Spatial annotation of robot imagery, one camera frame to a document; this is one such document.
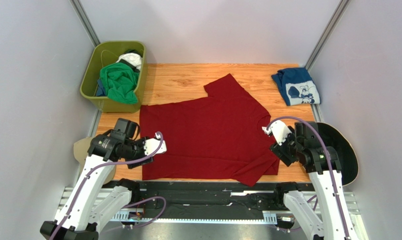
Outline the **dark red t-shirt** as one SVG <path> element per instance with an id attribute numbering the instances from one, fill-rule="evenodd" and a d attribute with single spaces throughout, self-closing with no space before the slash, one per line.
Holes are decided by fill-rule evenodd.
<path id="1" fill-rule="evenodd" d="M 233 179 L 253 186 L 277 175 L 275 139 L 263 131 L 271 120 L 267 109 L 231 74 L 204 90 L 206 97 L 141 107 L 141 134 L 161 132 L 167 147 L 142 167 L 142 179 Z"/>

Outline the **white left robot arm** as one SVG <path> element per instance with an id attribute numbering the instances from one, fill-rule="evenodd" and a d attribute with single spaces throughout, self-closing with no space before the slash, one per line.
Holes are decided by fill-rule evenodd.
<path id="1" fill-rule="evenodd" d="M 141 203 L 139 184 L 121 179 L 99 204 L 96 198 L 115 166 L 139 167 L 166 152 L 161 132 L 142 137 L 140 126 L 119 118 L 113 129 L 95 136 L 88 147 L 82 172 L 67 202 L 54 220 L 44 221 L 41 235 L 47 240 L 97 240 L 105 225 L 122 208 Z"/>

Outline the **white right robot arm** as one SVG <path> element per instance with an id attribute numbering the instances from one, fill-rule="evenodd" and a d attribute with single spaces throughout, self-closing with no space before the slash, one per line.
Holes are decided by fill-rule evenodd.
<path id="1" fill-rule="evenodd" d="M 286 165 L 300 163 L 313 185 L 320 215 L 295 182 L 275 188 L 274 203 L 290 210 L 309 240 L 357 240 L 344 187 L 358 176 L 356 153 L 347 138 L 324 122 L 298 121 L 294 127 L 281 120 L 262 127 L 275 143 L 270 150 Z"/>

